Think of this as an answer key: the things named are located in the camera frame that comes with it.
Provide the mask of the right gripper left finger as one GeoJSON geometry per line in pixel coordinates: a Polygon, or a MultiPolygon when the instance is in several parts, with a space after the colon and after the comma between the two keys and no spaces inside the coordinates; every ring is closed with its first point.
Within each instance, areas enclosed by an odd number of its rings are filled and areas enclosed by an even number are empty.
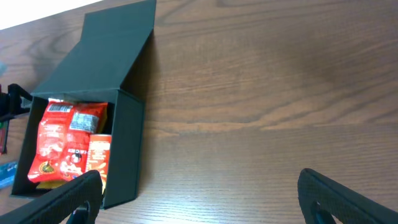
{"type": "Polygon", "coordinates": [[[1,223],[94,223],[102,203],[100,173],[91,170],[9,213],[1,223]]]}

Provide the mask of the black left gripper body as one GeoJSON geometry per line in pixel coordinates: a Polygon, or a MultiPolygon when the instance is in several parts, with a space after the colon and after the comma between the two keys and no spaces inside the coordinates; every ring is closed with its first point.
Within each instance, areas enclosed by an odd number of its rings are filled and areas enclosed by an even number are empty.
{"type": "Polygon", "coordinates": [[[1,122],[20,117],[30,112],[30,106],[23,106],[23,100],[33,100],[33,97],[18,84],[10,84],[7,93],[1,92],[1,122]]]}

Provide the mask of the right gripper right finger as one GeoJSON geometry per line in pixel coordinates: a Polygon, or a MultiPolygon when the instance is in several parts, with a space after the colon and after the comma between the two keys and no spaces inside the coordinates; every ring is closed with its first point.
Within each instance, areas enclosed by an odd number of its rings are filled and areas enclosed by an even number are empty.
{"type": "Polygon", "coordinates": [[[313,169],[300,172],[297,187],[306,223],[397,223],[397,212],[313,169]]]}

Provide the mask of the yellow snack bag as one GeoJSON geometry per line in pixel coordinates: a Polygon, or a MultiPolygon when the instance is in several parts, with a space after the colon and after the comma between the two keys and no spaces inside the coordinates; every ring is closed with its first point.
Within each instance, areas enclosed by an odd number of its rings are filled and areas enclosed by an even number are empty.
{"type": "Polygon", "coordinates": [[[36,186],[36,189],[51,190],[51,189],[56,189],[66,183],[67,183],[67,181],[65,181],[65,180],[44,181],[44,182],[40,182],[38,184],[38,186],[36,186]]]}

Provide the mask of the red snack bag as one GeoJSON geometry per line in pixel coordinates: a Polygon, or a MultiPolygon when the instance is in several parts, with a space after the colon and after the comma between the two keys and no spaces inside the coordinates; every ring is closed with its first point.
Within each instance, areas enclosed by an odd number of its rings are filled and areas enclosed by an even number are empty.
{"type": "Polygon", "coordinates": [[[104,128],[107,108],[107,103],[49,101],[39,123],[28,179],[33,183],[70,181],[82,175],[90,137],[104,128]]]}

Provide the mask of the red chips can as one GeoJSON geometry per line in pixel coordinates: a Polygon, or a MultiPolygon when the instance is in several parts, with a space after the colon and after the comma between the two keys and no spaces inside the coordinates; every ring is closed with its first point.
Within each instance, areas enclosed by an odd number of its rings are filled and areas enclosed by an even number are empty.
{"type": "Polygon", "coordinates": [[[112,136],[109,134],[92,134],[90,136],[85,172],[90,170],[97,170],[99,172],[102,182],[102,192],[106,188],[111,140],[112,136]]]}

